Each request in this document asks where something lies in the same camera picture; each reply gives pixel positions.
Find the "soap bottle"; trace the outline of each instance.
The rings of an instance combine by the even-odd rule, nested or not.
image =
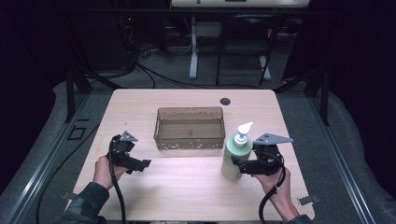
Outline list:
[[[253,122],[242,124],[238,127],[238,133],[231,134],[226,140],[221,172],[228,179],[235,180],[242,176],[239,167],[233,164],[231,156],[238,157],[242,161],[248,160],[253,149],[253,141],[247,134],[252,125]]]

